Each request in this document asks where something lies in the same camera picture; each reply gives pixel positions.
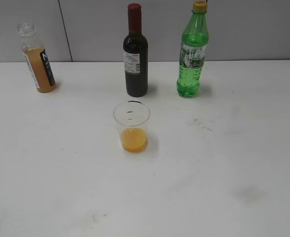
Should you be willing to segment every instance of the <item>wall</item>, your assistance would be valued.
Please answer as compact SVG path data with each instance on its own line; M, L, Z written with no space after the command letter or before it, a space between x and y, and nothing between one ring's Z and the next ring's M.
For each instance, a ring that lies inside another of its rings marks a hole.
M60 0L73 61L122 61L131 0ZM150 61L177 61L193 0L138 0ZM290 59L290 0L210 0L207 60ZM51 61L70 61L58 0L0 2L0 61L22 61L16 24L31 19Z
M70 61L57 0L0 0L0 62L24 62L17 24L33 22L51 61Z

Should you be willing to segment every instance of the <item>black label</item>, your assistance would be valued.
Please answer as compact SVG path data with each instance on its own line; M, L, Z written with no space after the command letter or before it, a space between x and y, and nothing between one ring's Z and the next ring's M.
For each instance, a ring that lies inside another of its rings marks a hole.
M45 49L41 52L41 61L42 61L42 64L44 65L49 84L52 86L55 84L55 78L54 78L54 75L52 74L52 70L51 70Z

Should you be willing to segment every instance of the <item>green soda bottle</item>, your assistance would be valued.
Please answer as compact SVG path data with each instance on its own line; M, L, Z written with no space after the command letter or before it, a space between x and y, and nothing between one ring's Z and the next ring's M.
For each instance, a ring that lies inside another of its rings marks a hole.
M200 87L200 75L208 43L205 14L207 1L196 1L193 15L182 34L180 51L178 94L182 97L195 97Z

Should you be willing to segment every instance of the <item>bottle label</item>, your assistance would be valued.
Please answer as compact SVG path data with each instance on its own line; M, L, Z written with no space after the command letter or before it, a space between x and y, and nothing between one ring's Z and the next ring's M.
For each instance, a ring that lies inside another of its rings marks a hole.
M44 49L40 53L40 55L41 55L42 64L44 65L44 68L45 68L45 71L46 71L46 74L47 74L47 77L48 77L49 84L50 84L50 86L52 86L52 85L55 84L55 78L54 78L54 75L52 74L52 70L51 70L51 67L50 67L50 64L49 64L49 60L48 60L48 57L47 57L46 50Z
M38 84L38 81L37 81L37 78L36 78L36 76L35 76L35 73L34 73L34 70L33 70L33 68L32 68L32 65L31 65L31 63L30 63L30 60L29 60L28 56L27 56L25 53L23 53L23 56L25 57L25 60L26 60L26 63L27 63L28 69L30 70L31 75L32 75L32 77L33 77L33 79L34 79L35 86L36 86L36 88L39 88L40 85Z
M207 45L194 47L182 43L180 65L185 68L201 68L204 64L206 47Z
M125 71L131 74L140 74L139 53L127 53L124 51Z

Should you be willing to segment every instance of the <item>red wine bottle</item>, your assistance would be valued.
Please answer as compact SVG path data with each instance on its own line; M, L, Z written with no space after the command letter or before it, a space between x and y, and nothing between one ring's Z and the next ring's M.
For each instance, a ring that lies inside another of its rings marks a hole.
M124 67L127 93L140 97L148 88L148 42L141 33L141 6L128 5L128 36L124 39Z

